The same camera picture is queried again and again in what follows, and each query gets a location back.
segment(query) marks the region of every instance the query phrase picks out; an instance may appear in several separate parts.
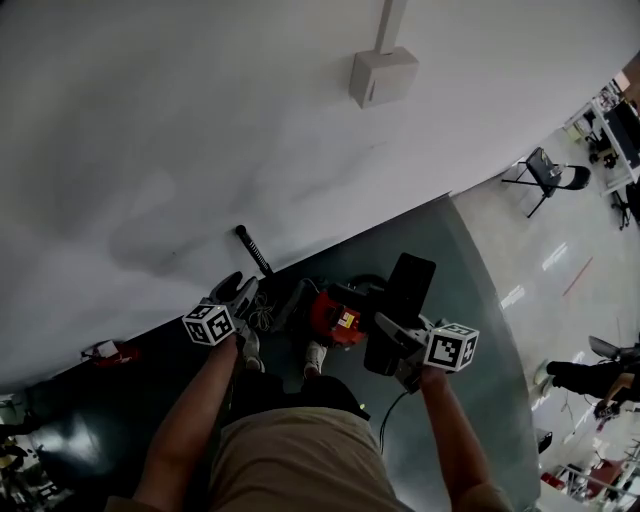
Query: black chair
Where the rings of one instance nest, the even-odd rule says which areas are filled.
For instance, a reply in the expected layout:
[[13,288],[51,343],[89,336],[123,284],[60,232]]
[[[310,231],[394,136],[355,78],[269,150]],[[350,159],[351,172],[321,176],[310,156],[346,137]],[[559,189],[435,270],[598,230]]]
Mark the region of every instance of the black chair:
[[620,231],[622,231],[624,228],[629,227],[629,222],[631,222],[631,207],[629,206],[629,203],[622,200],[622,196],[620,196],[617,190],[613,194],[611,194],[611,196],[613,197],[611,208],[613,208],[614,210],[616,208],[620,210]]
[[[555,167],[555,164],[549,160],[549,157],[546,155],[542,148],[536,148],[529,158],[527,158],[524,162],[525,169],[520,173],[517,179],[515,180],[505,180],[502,181],[504,183],[518,183],[520,185],[531,185],[534,187],[540,187],[542,190],[542,199],[536,205],[536,207],[531,211],[527,218],[531,218],[531,216],[536,212],[540,205],[548,198],[555,194],[557,189],[564,190],[582,190],[589,185],[589,181],[591,181],[591,171],[586,167],[582,167],[579,165],[567,165],[574,169],[573,179],[571,183],[567,185],[560,186],[560,180],[562,179],[562,175],[552,176],[551,171]],[[536,180],[536,183],[531,183],[528,181],[520,181],[522,175],[529,171],[533,178]]]
[[616,347],[595,336],[589,336],[589,346],[600,357],[610,359],[624,365],[632,364],[640,360],[640,344],[633,347]]

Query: black cable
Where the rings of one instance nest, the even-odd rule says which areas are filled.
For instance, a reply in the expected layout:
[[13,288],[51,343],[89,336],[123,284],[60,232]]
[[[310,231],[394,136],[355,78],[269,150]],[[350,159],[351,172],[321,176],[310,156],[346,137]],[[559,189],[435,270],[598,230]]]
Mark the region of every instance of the black cable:
[[565,409],[569,409],[569,416],[571,416],[571,430],[573,431],[573,434],[575,435],[575,433],[576,433],[576,422],[573,419],[573,411],[571,410],[571,406],[569,405],[569,391],[567,391],[567,394],[564,396],[564,405],[562,406],[562,409],[560,409],[560,412],[564,412]]
[[384,431],[387,427],[387,420],[389,419],[389,415],[391,414],[391,411],[393,411],[393,408],[398,404],[400,399],[408,394],[409,392],[405,391],[398,398],[396,398],[395,402],[391,404],[391,407],[389,407],[387,414],[385,414],[384,419],[382,420],[382,425],[380,425],[380,455],[384,453]]

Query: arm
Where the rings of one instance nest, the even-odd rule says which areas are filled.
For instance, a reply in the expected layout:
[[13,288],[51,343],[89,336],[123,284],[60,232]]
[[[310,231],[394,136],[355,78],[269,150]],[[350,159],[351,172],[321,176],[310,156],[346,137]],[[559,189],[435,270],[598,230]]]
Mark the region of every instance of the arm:
[[455,510],[466,491],[490,483],[487,459],[444,371],[425,366],[420,389],[436,438],[442,477]]
[[133,499],[164,512],[182,508],[193,470],[205,451],[238,355],[235,335],[209,359],[169,411],[151,442]]
[[598,407],[602,407],[603,409],[609,405],[609,402],[613,399],[614,396],[618,394],[622,388],[631,389],[631,385],[633,384],[633,379],[635,375],[633,373],[621,373],[620,376],[611,384],[609,391],[604,396],[604,398],[598,403]]

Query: white box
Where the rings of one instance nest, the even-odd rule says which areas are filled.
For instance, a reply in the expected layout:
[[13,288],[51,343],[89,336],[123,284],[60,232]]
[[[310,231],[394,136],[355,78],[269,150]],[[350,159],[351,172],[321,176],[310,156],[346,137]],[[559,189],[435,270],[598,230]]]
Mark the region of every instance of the white box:
[[118,353],[118,348],[113,340],[105,341],[96,345],[96,350],[101,357],[109,358],[115,356]]
[[436,327],[429,335],[424,363],[457,372],[471,364],[480,333],[460,324]]
[[215,346],[236,331],[226,306],[198,304],[182,317],[191,341]]
[[419,64],[402,46],[388,55],[374,50],[356,53],[349,94],[362,108],[400,100],[407,95]]

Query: person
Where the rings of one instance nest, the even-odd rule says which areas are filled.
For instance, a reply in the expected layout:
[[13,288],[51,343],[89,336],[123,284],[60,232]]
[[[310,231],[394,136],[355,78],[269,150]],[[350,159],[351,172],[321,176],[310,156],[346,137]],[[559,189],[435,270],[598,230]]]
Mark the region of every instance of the person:
[[[249,336],[203,508],[408,510],[394,495],[368,415],[342,382],[322,375],[326,352],[309,344],[302,389],[287,395],[282,381],[265,372],[257,337]],[[112,496],[107,511],[181,509],[237,354],[235,335],[212,349],[153,438],[133,498]],[[491,483],[485,455],[445,373],[425,367],[420,389],[453,510],[510,510]]]
[[29,413],[25,415],[24,421],[17,425],[0,424],[0,470],[9,467],[19,468],[22,466],[24,458],[28,457],[28,453],[9,438],[26,436],[38,428],[40,428],[40,422]]
[[626,367],[617,362],[588,366],[545,360],[536,372],[533,382],[542,385],[542,395],[548,395],[553,387],[600,398],[595,408],[596,415],[613,400],[618,406],[627,400],[640,401],[640,364]]

